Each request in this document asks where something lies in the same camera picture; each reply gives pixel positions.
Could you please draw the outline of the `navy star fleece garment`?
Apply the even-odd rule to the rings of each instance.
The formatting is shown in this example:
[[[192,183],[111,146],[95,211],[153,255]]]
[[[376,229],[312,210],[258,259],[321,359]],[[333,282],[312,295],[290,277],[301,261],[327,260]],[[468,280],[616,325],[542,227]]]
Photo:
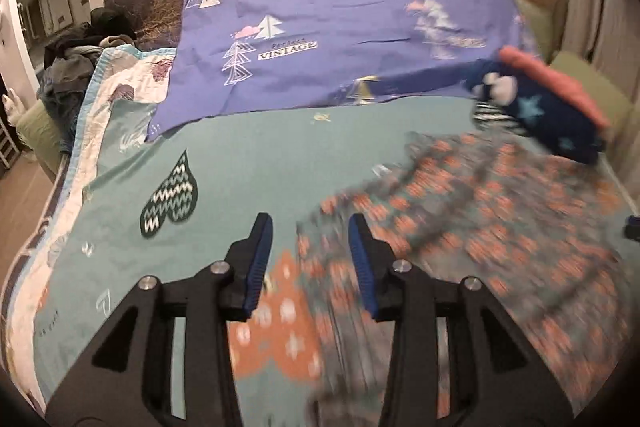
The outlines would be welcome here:
[[[472,121],[478,129],[529,136],[556,156],[597,162],[603,141],[596,124],[525,72],[486,62],[464,85],[475,98]]]

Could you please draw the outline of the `folded pink garment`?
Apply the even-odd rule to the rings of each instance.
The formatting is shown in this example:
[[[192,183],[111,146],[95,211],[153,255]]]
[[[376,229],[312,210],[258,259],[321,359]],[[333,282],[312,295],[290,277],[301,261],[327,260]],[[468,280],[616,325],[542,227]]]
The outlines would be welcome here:
[[[538,57],[514,48],[504,46],[498,52],[501,62],[532,78],[542,87],[553,92],[563,101],[578,109],[588,117],[599,131],[608,130],[611,123],[582,84],[569,75],[551,68]]]

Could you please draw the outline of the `dark clothes pile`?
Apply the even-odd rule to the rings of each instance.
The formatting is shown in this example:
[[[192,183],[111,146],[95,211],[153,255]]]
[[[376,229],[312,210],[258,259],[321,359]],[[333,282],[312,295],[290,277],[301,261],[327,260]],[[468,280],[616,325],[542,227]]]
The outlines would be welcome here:
[[[63,31],[44,47],[37,98],[58,129],[61,153],[72,153],[79,112],[103,51],[134,44],[136,38],[125,14],[99,8],[88,23]]]

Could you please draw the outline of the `purple tree-print sheet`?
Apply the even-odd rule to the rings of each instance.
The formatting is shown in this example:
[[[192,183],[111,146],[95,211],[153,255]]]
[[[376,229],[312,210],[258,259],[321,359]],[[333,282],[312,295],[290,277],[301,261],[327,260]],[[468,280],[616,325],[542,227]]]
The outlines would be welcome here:
[[[148,135],[210,117],[448,93],[535,38],[515,0],[183,0]]]

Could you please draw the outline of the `teal printed bed cover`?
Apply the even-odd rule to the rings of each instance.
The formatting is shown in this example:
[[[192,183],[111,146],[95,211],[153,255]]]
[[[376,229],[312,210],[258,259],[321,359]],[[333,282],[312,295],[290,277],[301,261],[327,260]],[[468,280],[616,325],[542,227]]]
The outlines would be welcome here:
[[[480,131],[461,98],[296,109],[203,119],[149,144],[153,116],[116,101],[96,179],[66,237],[35,317],[35,368],[46,410],[96,332],[142,277],[193,277],[250,235],[258,213],[273,236],[257,308],[228,325],[239,426],[317,426],[311,399],[322,382],[320,339],[300,283],[296,225],[322,202],[401,164],[413,134]],[[533,152],[541,152],[529,139]],[[637,351],[638,310],[613,373],[574,421],[610,394]]]

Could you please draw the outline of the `floral teal orange garment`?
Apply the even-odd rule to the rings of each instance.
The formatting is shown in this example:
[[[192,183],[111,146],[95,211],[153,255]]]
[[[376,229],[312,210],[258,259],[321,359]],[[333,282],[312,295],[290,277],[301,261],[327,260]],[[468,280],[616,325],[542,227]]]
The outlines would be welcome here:
[[[360,212],[394,254],[436,279],[478,277],[582,411],[628,346],[639,246],[601,169],[529,150],[510,134],[413,134],[407,157],[296,225],[300,283],[320,339],[317,426],[380,417],[393,327],[359,295],[347,223]]]

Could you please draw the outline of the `white plush toy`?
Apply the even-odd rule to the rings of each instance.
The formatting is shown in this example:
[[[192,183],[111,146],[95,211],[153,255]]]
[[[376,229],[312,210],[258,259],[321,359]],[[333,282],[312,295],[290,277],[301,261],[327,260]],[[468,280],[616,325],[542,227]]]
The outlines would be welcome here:
[[[1,95],[1,100],[9,125],[16,127],[26,113],[25,105],[12,88],[9,88],[6,94]]]

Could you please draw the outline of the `green cushion left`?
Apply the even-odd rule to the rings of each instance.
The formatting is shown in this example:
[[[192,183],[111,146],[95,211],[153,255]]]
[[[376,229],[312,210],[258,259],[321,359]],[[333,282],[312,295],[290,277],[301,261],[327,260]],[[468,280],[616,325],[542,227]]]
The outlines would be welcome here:
[[[61,135],[40,100],[26,110],[15,129],[22,142],[35,153],[42,169],[55,178],[62,160]]]

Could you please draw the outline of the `green pillow right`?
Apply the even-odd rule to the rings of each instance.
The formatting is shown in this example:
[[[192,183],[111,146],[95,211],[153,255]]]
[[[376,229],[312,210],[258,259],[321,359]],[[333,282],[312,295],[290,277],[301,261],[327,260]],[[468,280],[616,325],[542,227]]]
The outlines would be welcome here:
[[[553,15],[526,0],[515,0],[526,23],[521,51],[532,54],[551,68],[578,80],[611,123],[605,136],[612,142],[639,138],[639,112],[611,80],[570,52],[552,50]]]

